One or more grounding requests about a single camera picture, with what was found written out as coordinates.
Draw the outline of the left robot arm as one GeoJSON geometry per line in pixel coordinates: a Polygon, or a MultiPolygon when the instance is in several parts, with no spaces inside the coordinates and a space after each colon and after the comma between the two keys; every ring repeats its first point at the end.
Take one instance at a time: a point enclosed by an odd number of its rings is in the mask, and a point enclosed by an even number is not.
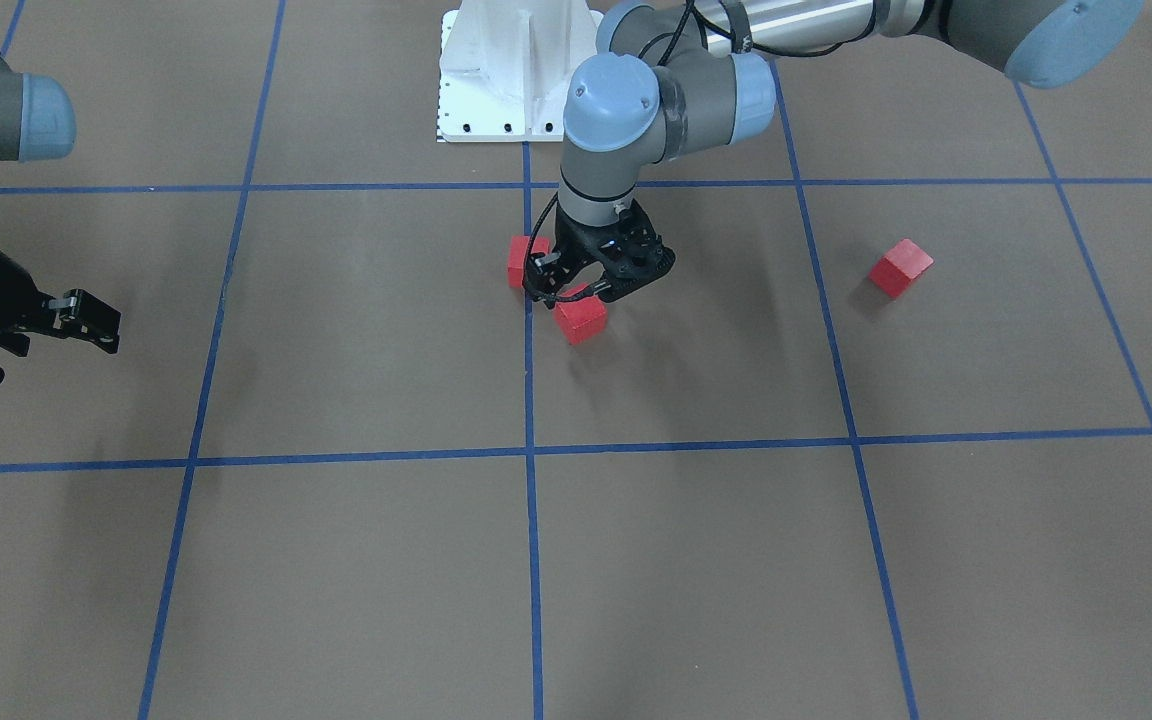
{"type": "Polygon", "coordinates": [[[550,309],[608,304],[675,264],[636,197],[641,169],[763,132],[776,58],[835,53],[872,36],[922,36],[1030,88],[1060,88],[1123,41],[1139,1],[622,1],[573,70],[554,237],[517,237],[507,276],[550,309]]]}

